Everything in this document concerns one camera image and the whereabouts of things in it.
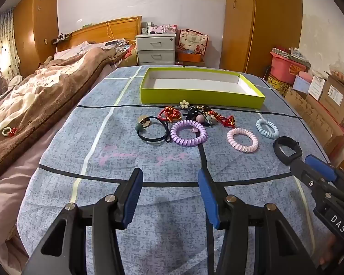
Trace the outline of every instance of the wooden headboard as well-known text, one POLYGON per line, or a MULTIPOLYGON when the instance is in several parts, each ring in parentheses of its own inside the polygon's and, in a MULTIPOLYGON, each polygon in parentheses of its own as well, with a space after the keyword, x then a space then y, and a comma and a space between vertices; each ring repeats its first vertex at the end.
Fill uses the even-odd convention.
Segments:
POLYGON ((70 40, 58 44, 58 51, 76 47, 84 41, 101 43, 111 41, 112 38, 135 40, 135 36, 140 34, 140 27, 141 16, 109 20, 72 32, 70 40))

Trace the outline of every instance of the black line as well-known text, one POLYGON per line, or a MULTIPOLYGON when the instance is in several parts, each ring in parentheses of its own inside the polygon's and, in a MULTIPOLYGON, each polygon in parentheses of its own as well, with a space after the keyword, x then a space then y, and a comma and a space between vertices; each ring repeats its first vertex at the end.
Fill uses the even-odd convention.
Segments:
MULTIPOLYGON (((197 131, 196 137, 200 136, 200 131, 197 131)), ((198 150, 201 158, 201 168, 203 170, 208 169, 208 161, 206 159, 206 154, 204 151, 203 144, 198 144, 198 150)), ((213 234, 213 225, 209 222, 208 215, 205 212, 206 218, 206 252, 208 253, 207 257, 207 267, 208 275, 214 275, 214 234, 213 234)))
MULTIPOLYGON (((123 104, 123 105, 103 105, 103 106, 87 106, 87 105, 77 105, 76 107, 82 108, 111 108, 111 107, 156 107, 156 108, 164 108, 164 105, 141 105, 141 104, 123 104)), ((224 111, 237 111, 237 112, 244 112, 244 113, 255 113, 255 114, 269 114, 269 115, 276 115, 276 116, 286 116, 290 118, 302 119, 298 116, 291 116, 288 114, 280 114, 280 113, 273 113, 273 112, 261 112, 261 111, 254 111, 254 110, 243 110, 243 109, 236 109, 236 108, 223 108, 223 107, 210 107, 212 110, 224 110, 224 111)))
POLYGON ((206 249, 208 251, 208 275, 214 275, 214 233, 213 225, 209 222, 208 215, 206 216, 206 249))
MULTIPOLYGON (((63 176, 72 177, 72 178, 80 178, 80 179, 85 179, 85 180, 108 182, 108 183, 115 183, 115 184, 121 184, 127 181, 123 179, 100 178, 100 177, 92 177, 92 176, 75 174, 71 172, 65 172, 63 170, 50 168, 43 164, 39 164, 38 167, 50 173, 61 174, 63 176)), ((143 187, 153 187, 153 188, 199 187, 199 184, 197 182, 144 182, 143 187)))
MULTIPOLYGON (((199 136, 200 136, 200 131, 198 131, 196 133, 196 137, 199 137, 199 136)), ((206 154, 205 154, 205 151, 204 151, 204 146, 203 146, 203 144, 198 144, 197 147, 198 147, 200 158, 201 158, 201 167, 203 169, 207 169, 208 168, 208 161, 206 159, 206 154)))
POLYGON ((264 178, 255 178, 255 179, 248 179, 248 180, 236 180, 236 181, 227 181, 227 182, 220 182, 224 187, 227 186, 237 186, 237 185, 251 185, 251 184, 257 184, 257 183, 265 183, 272 180, 278 180, 290 177, 292 173, 284 173, 284 174, 278 174, 273 175, 270 177, 264 177, 264 178))
POLYGON ((82 108, 111 108, 111 107, 157 107, 157 108, 165 108, 164 105, 142 105, 142 104, 103 105, 103 106, 77 105, 76 107, 82 107, 82 108))
MULTIPOLYGON (((107 182, 107 183, 115 183, 115 184, 121 184, 125 183, 127 180, 123 179, 109 179, 109 178, 100 178, 100 177, 92 177, 92 176, 86 176, 86 175, 80 175, 75 174, 71 172, 66 172, 59 169, 54 169, 49 166, 39 164, 38 167, 40 169, 43 169, 47 172, 53 173, 53 174, 59 174, 67 177, 72 178, 78 178, 78 179, 85 179, 85 180, 92 180, 92 181, 98 181, 98 182, 107 182)), ((227 181, 227 182, 216 182, 221 183, 223 186, 236 186, 236 185, 251 185, 251 184, 257 184, 257 183, 265 183, 271 180, 276 179, 282 179, 285 177, 291 176, 291 173, 285 173, 285 174, 278 174, 270 177, 264 177, 264 178, 255 178, 255 179, 248 179, 248 180, 237 180, 237 181, 227 181)), ((149 187, 149 188, 175 188, 175 187, 199 187, 199 184, 197 182, 144 182, 143 187, 149 187)))
MULTIPOLYGON (((259 78, 259 79, 262 80, 262 82, 263 82, 268 88, 270 88, 269 85, 267 85, 267 83, 265 82, 265 80, 263 80, 262 78, 259 78)), ((296 114, 296 113, 292 110, 292 108, 288 105, 288 103, 285 101, 285 99, 282 98, 282 96, 280 96, 280 95, 276 92, 276 90, 272 90, 272 91, 274 91, 274 93, 276 94, 276 96, 278 96, 279 99, 282 100, 282 101, 284 102, 284 104, 292 111, 293 114, 296 114)), ((301 121, 303 127, 306 129, 306 131, 308 132, 308 134, 311 136, 311 138, 312 138, 313 141, 315 142, 316 146, 317 146, 318 149, 320 150, 320 152, 321 152, 321 154, 322 154, 324 160, 326 161, 326 163, 329 163, 328 160, 327 160, 327 158, 326 158, 326 156, 324 155, 324 152, 322 151, 322 149, 321 149, 320 146, 318 145, 317 141, 316 141, 316 140, 314 139, 314 137, 312 136, 311 132, 307 129, 307 127, 304 125, 304 123, 303 123, 303 121, 302 121, 301 119, 300 119, 299 121, 301 121)))
POLYGON ((290 118, 296 118, 303 120, 302 117, 292 116, 288 114, 280 114, 280 113, 273 113, 273 112, 260 112, 260 111, 250 111, 250 110, 241 110, 241 109, 234 109, 234 108, 223 108, 223 107, 211 107, 212 110, 225 110, 225 111, 237 111, 237 112, 245 112, 245 113, 255 113, 255 114, 269 114, 269 115, 276 115, 276 116, 285 116, 290 118))

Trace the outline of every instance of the white flower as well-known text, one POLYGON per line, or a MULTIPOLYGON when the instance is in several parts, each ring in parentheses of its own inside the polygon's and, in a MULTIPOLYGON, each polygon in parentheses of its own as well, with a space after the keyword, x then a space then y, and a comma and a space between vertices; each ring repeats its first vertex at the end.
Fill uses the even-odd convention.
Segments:
POLYGON ((180 102, 180 106, 181 108, 189 108, 189 104, 188 102, 186 102, 186 100, 183 100, 182 102, 180 102))

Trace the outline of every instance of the wardrobe door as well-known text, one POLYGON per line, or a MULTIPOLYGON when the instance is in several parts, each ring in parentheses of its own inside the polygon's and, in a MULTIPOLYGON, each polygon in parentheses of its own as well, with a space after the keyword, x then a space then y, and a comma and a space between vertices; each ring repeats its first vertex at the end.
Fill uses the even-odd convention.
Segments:
POLYGON ((302 0, 256 0, 247 73, 262 77, 273 47, 299 46, 302 16, 302 0))
POLYGON ((245 72, 254 15, 255 0, 226 0, 221 69, 245 72))
POLYGON ((15 46, 23 77, 38 68, 39 58, 33 34, 33 0, 21 0, 13 10, 15 46))
POLYGON ((44 62, 56 52, 51 41, 59 36, 57 0, 33 0, 34 40, 39 61, 44 62))

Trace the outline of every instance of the purple spiral hair tie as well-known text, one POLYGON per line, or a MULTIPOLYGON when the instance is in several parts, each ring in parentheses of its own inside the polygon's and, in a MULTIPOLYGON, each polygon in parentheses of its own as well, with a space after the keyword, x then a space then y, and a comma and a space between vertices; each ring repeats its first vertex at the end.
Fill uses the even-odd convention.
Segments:
POLYGON ((208 134, 206 133, 206 129, 204 128, 204 126, 202 126, 199 122, 192 121, 192 120, 182 120, 182 121, 178 121, 175 125, 172 126, 171 138, 176 144, 179 144, 180 146, 194 147, 194 146, 197 146, 198 144, 205 142, 206 139, 208 138, 208 134), (188 127, 188 126, 197 128, 200 131, 200 136, 197 138, 193 138, 191 140, 180 138, 177 135, 177 130, 179 128, 188 127))

